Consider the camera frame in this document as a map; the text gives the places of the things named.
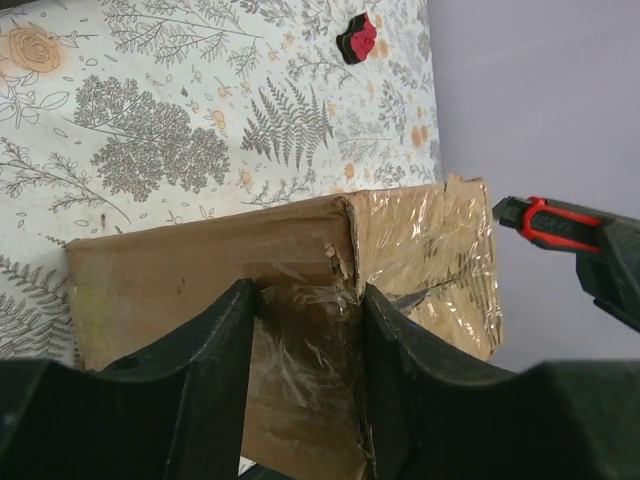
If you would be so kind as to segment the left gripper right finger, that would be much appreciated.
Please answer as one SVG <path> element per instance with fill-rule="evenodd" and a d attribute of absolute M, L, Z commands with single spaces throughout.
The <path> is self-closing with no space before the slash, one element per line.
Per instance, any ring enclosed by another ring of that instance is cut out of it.
<path fill-rule="evenodd" d="M 378 479 L 635 479 L 639 365 L 553 361 L 514 373 L 403 315 L 362 307 L 367 420 Z"/>

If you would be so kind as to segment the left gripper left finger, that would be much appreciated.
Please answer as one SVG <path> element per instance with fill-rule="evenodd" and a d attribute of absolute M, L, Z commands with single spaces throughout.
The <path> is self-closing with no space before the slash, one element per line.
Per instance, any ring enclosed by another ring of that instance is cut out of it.
<path fill-rule="evenodd" d="M 258 293 L 210 307 L 100 372 L 1 364 L 5 479 L 234 479 Z"/>

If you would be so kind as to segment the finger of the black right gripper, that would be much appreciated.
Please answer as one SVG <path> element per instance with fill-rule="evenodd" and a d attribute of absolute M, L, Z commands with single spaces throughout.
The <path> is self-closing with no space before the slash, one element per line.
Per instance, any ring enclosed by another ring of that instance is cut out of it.
<path fill-rule="evenodd" d="M 595 239 L 600 254 L 576 256 L 581 288 L 595 306 L 639 332 L 639 221 L 607 215 Z"/>

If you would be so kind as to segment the red black utility knife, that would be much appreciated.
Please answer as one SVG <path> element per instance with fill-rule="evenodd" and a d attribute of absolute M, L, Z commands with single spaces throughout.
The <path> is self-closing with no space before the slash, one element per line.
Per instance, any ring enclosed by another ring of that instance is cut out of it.
<path fill-rule="evenodd" d="M 545 250 L 601 255 L 597 232 L 605 213 L 543 197 L 505 197 L 492 209 L 501 226 L 511 228 Z"/>

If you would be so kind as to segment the brown taped cardboard box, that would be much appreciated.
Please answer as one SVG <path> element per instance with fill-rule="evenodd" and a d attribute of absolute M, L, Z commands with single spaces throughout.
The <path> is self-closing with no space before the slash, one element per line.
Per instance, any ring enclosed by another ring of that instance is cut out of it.
<path fill-rule="evenodd" d="M 298 479 L 368 479 L 360 303 L 367 285 L 481 360 L 502 340 L 485 183 L 318 197 L 68 245 L 84 365 L 100 370 L 210 306 L 240 278 L 254 324 L 244 456 Z"/>

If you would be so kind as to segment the red black knife cap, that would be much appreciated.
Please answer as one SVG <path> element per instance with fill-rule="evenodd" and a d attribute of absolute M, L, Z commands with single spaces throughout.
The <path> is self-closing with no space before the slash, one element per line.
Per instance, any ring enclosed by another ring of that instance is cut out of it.
<path fill-rule="evenodd" d="M 336 36 L 336 45 L 347 65 L 364 62 L 374 49 L 377 37 L 376 27 L 367 13 L 353 17 L 346 31 Z"/>

